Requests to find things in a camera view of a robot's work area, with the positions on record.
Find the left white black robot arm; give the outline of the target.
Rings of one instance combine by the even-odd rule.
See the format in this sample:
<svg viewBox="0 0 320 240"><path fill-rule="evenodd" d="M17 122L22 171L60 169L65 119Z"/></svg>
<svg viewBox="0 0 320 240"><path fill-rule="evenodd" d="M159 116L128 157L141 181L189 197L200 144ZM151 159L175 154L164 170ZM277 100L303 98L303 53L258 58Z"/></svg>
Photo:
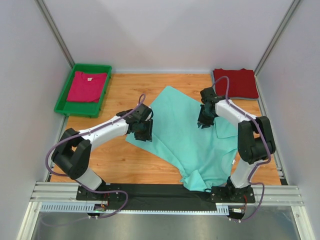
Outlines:
<svg viewBox="0 0 320 240"><path fill-rule="evenodd" d="M153 110L140 104L134 109L117 113L113 118L94 127L76 131L65 130L59 145L55 146L51 160L63 173L77 181L77 200L105 201L111 189L89 167L91 152L117 137L133 134L138 141L152 141Z"/></svg>

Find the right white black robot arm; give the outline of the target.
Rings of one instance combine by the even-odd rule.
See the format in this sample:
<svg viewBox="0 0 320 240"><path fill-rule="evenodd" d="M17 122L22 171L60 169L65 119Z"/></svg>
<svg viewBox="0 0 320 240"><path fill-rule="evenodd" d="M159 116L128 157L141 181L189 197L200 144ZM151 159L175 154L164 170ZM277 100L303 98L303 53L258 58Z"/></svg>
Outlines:
<svg viewBox="0 0 320 240"><path fill-rule="evenodd" d="M212 87L200 91L199 128L215 125L222 117L237 129L237 151L240 160L225 186L212 187L213 197L239 202L250 193L250 180L264 160L270 160L276 150L271 123L266 116L255 116L233 104L226 96L219 96Z"/></svg>

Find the teal t shirt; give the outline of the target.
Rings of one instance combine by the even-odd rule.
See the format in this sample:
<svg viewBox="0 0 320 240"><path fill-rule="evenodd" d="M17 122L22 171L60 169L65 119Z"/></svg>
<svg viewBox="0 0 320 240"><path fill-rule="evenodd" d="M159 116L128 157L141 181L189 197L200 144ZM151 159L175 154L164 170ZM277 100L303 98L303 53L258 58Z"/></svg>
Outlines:
<svg viewBox="0 0 320 240"><path fill-rule="evenodd" d="M176 167L183 186L204 191L226 183L238 151L238 132L223 117L214 125L197 125L201 104L167 86L150 105L153 111L152 141L126 141Z"/></svg>

